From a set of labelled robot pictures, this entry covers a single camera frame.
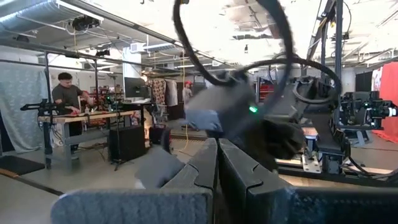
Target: red backdrop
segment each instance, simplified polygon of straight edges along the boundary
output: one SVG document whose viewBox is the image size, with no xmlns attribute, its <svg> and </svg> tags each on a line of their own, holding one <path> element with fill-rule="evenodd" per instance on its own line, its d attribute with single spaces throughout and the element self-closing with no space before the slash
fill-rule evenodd
<svg viewBox="0 0 398 224">
<path fill-rule="evenodd" d="M 383 66 L 380 86 L 380 97 L 391 100 L 398 105 L 398 62 Z M 398 117 L 386 118 L 382 121 L 383 131 L 374 131 L 385 140 L 398 143 Z"/>
</svg>

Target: hanging clothes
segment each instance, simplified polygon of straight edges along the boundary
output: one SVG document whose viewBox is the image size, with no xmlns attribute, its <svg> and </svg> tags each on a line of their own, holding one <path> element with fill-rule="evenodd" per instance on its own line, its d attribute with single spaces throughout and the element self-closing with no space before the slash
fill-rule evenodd
<svg viewBox="0 0 398 224">
<path fill-rule="evenodd" d="M 178 104 L 178 91 L 177 91 L 177 82 L 175 81 L 166 81 L 167 83 L 167 106 L 175 106 Z"/>
<path fill-rule="evenodd" d="M 148 85 L 152 88 L 155 102 L 158 105 L 165 105 L 166 81 L 156 78 L 154 80 L 148 80 Z"/>
</svg>

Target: red object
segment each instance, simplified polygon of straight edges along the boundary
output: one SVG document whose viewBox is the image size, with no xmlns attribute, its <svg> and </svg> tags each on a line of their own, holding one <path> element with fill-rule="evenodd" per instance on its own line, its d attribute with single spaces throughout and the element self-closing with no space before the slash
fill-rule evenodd
<svg viewBox="0 0 398 224">
<path fill-rule="evenodd" d="M 273 85 L 269 85 L 269 84 L 261 84 L 260 85 L 260 101 L 263 101 L 268 94 L 273 93 L 274 92 L 274 86 Z"/>
<path fill-rule="evenodd" d="M 391 100 L 398 105 L 398 62 L 383 66 L 380 86 L 380 98 Z M 373 131 L 379 137 L 398 143 L 398 117 L 385 118 L 382 121 L 383 131 Z"/>
</svg>

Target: computer monitor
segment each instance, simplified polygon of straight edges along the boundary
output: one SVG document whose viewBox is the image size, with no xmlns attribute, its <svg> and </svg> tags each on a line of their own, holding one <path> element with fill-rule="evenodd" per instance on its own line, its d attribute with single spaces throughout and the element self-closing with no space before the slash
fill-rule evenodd
<svg viewBox="0 0 398 224">
<path fill-rule="evenodd" d="M 124 91 L 126 98 L 143 97 L 148 98 L 148 87 L 141 78 L 124 77 Z"/>
</svg>

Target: white curtain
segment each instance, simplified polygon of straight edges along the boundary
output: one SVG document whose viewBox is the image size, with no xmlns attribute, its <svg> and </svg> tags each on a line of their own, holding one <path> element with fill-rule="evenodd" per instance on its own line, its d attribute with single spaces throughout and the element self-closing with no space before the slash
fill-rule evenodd
<svg viewBox="0 0 398 224">
<path fill-rule="evenodd" d="M 40 149 L 43 133 L 37 124 L 36 110 L 21 111 L 27 103 L 39 103 L 47 96 L 42 67 L 0 63 L 1 116 L 17 153 Z"/>
</svg>

